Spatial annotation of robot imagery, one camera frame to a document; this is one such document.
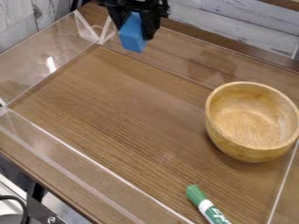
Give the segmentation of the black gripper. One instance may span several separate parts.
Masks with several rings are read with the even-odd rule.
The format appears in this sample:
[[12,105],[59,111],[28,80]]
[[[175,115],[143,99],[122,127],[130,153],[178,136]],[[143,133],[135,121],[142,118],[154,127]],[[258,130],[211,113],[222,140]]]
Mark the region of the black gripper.
[[107,7],[118,29],[124,25],[131,12],[140,12],[144,40],[151,40],[160,28],[160,17],[168,17],[168,0],[98,0]]

